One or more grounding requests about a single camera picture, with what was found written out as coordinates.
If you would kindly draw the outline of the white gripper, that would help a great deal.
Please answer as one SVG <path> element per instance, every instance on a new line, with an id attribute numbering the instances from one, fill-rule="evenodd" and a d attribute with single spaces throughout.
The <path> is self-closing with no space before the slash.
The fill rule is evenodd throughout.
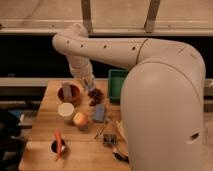
<path id="1" fill-rule="evenodd" d="M 95 89 L 93 68 L 90 60 L 81 56 L 71 55 L 68 57 L 71 74 L 84 83 L 87 91 Z"/>

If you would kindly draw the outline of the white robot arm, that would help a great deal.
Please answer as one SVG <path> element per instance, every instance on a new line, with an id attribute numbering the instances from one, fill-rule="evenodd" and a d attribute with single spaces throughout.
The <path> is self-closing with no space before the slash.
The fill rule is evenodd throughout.
<path id="1" fill-rule="evenodd" d="M 152 38 L 90 38 L 73 24 L 53 37 L 72 74 L 90 60 L 129 71 L 120 107 L 131 171 L 204 171 L 205 64 L 191 45 Z"/>

